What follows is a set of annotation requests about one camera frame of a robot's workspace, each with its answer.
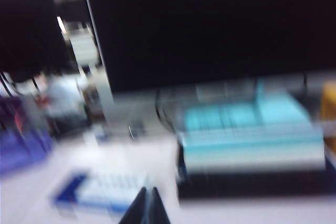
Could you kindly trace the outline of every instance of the light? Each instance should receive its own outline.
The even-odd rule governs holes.
[[[57,17],[57,21],[58,21],[58,25],[59,25],[59,27],[61,28],[61,31],[62,31],[62,33],[67,33],[67,31],[66,31],[66,29],[65,29],[65,26],[64,26],[64,24],[63,24],[63,21],[62,21],[62,19],[60,18],[60,17]]]

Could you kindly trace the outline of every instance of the black monitor screen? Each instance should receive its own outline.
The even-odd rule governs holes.
[[[336,0],[89,0],[112,91],[336,66]]]

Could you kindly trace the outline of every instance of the desk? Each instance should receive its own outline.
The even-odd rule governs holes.
[[[148,173],[158,187],[171,223],[335,223],[336,197],[293,197],[195,200],[179,203],[175,184],[176,139],[158,134],[139,138],[112,137],[97,144],[94,136],[60,143],[41,164],[1,181],[1,221],[24,224],[118,223],[121,216],[107,212],[62,213],[52,196],[75,171],[110,167]]]

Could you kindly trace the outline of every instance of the orange object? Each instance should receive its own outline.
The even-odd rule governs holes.
[[[323,121],[336,121],[336,81],[326,82],[323,86],[321,119]],[[336,129],[333,136],[325,137],[324,141],[336,153]]]

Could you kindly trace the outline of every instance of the computer monitor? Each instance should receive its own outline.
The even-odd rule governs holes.
[[[67,69],[70,57],[54,0],[0,0],[0,71],[16,82]]]
[[[112,92],[336,66],[336,0],[87,0]]]

